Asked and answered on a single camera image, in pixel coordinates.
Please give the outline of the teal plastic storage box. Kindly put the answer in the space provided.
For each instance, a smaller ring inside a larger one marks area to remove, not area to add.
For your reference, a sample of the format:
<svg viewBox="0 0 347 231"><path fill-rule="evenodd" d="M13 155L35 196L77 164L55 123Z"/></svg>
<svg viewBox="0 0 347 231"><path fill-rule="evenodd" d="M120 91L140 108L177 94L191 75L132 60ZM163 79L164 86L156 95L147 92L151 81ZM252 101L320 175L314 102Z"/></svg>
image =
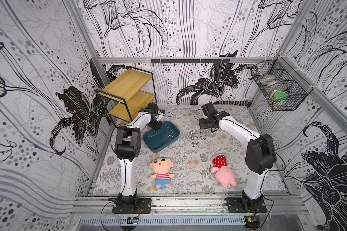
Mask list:
<svg viewBox="0 0 347 231"><path fill-rule="evenodd" d="M168 134L173 131L174 137L169 138ZM163 122L162 126L157 130L149 130L143 135L143 141L147 148L153 153L159 153L172 143L178 140L180 130L170 121Z"/></svg>

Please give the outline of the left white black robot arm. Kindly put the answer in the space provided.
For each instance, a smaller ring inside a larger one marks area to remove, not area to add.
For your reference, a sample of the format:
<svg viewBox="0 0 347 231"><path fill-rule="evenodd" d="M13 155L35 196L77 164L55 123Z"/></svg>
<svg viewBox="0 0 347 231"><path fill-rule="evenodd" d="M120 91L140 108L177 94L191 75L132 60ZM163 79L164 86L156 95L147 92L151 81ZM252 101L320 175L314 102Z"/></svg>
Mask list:
<svg viewBox="0 0 347 231"><path fill-rule="evenodd" d="M141 132L146 126L155 131L162 126L158 110L156 104L149 103L132 122L117 128L114 152L121 166L121 191L118 194L120 204L131 207L137 205L135 163L141 150Z"/></svg>

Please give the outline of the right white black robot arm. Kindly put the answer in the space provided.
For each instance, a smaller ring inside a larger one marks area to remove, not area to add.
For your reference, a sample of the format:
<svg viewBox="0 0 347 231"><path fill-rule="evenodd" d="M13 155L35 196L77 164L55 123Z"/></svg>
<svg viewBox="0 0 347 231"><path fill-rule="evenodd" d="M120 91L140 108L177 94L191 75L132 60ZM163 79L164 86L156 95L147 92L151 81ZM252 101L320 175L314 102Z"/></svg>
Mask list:
<svg viewBox="0 0 347 231"><path fill-rule="evenodd" d="M212 103L203 105L201 110L203 118L198 120L201 130L210 129L215 132L221 129L246 145L245 163L249 174L247 185L242 192L242 201L247 202L249 207L259 202L263 197L264 179L277 161L272 137L248 129L228 112L218 112Z"/></svg>

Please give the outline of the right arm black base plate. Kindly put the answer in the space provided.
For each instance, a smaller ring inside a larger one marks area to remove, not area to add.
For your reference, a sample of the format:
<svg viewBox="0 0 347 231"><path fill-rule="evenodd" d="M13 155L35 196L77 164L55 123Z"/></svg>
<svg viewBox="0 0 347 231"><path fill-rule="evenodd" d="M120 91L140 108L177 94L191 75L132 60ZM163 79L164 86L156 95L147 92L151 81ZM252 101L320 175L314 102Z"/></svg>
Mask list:
<svg viewBox="0 0 347 231"><path fill-rule="evenodd" d="M263 197L249 200L246 197L228 197L224 204L230 213L266 213L267 207Z"/></svg>

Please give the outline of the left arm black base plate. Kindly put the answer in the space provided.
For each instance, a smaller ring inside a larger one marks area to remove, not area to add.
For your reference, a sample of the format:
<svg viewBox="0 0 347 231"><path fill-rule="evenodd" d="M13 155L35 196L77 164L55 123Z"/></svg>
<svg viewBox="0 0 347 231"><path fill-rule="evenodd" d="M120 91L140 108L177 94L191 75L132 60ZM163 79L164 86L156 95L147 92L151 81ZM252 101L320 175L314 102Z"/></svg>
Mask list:
<svg viewBox="0 0 347 231"><path fill-rule="evenodd" d="M151 212L151 198L118 198L113 206L113 214L149 214Z"/></svg>

